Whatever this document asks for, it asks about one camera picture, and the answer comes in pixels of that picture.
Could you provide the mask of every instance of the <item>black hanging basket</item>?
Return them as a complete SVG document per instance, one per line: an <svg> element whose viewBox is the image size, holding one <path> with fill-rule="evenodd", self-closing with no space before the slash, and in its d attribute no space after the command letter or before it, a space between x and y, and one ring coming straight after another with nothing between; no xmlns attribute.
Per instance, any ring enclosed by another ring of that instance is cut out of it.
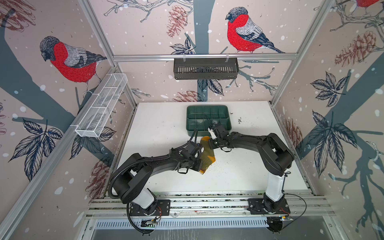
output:
<svg viewBox="0 0 384 240"><path fill-rule="evenodd" d="M175 79L235 79L239 73L237 58L174 59Z"/></svg>

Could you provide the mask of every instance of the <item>green plastic box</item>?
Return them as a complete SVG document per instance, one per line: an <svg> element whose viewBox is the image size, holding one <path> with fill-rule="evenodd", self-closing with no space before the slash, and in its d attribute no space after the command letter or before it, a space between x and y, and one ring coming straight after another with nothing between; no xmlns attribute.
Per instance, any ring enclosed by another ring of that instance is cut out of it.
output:
<svg viewBox="0 0 384 240"><path fill-rule="evenodd" d="M210 136L208 127L210 121L221 123L228 131L232 129L228 108L225 105L192 105L187 107L187 132L192 136L195 128L198 136Z"/></svg>

